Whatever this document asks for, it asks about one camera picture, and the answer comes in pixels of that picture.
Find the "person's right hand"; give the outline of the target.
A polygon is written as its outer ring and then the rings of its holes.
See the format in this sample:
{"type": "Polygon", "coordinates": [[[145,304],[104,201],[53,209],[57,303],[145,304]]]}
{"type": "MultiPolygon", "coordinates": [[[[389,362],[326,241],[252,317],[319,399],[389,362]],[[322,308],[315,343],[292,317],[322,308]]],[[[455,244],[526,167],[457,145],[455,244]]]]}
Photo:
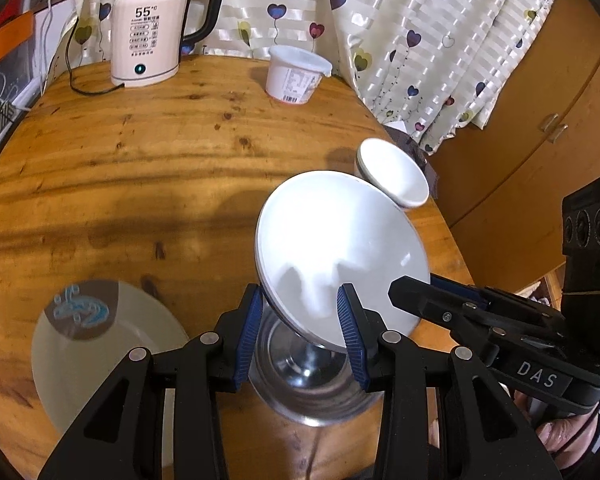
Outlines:
{"type": "Polygon", "coordinates": [[[590,414],[585,414],[555,419],[536,430],[536,435],[554,457],[559,469],[575,465],[588,452],[595,440],[598,425],[598,416],[587,424],[590,418],[590,414]]]}

